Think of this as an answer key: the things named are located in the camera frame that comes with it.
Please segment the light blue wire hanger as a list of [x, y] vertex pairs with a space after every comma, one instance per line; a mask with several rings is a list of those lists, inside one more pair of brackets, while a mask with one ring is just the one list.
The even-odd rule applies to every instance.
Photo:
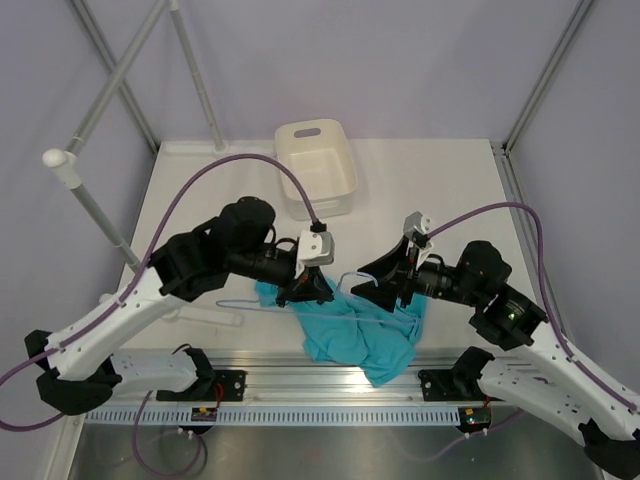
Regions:
[[427, 301], [414, 298], [408, 306], [402, 307], [399, 302], [394, 304], [395, 310], [389, 312], [372, 302], [353, 296], [344, 290], [344, 284], [349, 284], [348, 277], [359, 280], [369, 280], [374, 286], [378, 281], [371, 274], [361, 272], [345, 272], [331, 286], [335, 288], [334, 300], [327, 303], [318, 302], [288, 302], [284, 306], [277, 306], [275, 296], [271, 291], [258, 290], [258, 297], [250, 299], [222, 299], [215, 305], [223, 309], [274, 313], [277, 315], [295, 315], [299, 320], [327, 320], [340, 322], [360, 322], [365, 324], [394, 327], [401, 330], [419, 329], [423, 326]]

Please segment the turquoise t shirt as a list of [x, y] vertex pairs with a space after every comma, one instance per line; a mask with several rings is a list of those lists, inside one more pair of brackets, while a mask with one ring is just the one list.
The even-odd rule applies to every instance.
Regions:
[[[277, 289], [264, 282], [255, 285], [258, 290]], [[314, 362], [336, 363], [357, 366], [369, 383], [381, 387], [395, 379], [416, 357], [416, 346], [422, 338], [423, 326], [419, 329], [401, 330], [394, 327], [327, 320], [299, 320], [303, 334], [302, 343], [306, 355]]]

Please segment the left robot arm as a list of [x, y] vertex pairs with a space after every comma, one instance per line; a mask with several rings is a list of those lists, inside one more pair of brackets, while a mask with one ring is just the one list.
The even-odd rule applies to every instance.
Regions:
[[269, 240], [276, 214], [267, 202], [243, 197], [187, 233], [172, 236], [113, 298], [69, 327], [25, 338], [42, 369], [40, 399], [75, 416], [114, 396], [151, 391], [160, 401], [210, 400], [219, 376], [205, 352], [133, 351], [124, 344], [162, 317], [224, 287], [230, 275], [272, 285], [276, 304], [332, 301], [321, 269], [334, 259], [325, 224], [312, 223], [289, 250]]

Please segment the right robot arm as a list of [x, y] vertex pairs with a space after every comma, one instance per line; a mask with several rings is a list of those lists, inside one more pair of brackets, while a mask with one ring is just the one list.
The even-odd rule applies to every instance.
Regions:
[[489, 344], [528, 362], [528, 377], [479, 347], [467, 348], [448, 370], [422, 372], [446, 394], [511, 403], [572, 438], [601, 470], [618, 479], [639, 476], [639, 396], [613, 379], [566, 336], [527, 296], [508, 285], [512, 272], [487, 241], [472, 241], [448, 266], [404, 238], [362, 267], [371, 281], [353, 295], [389, 312], [421, 295], [473, 308], [476, 333]]

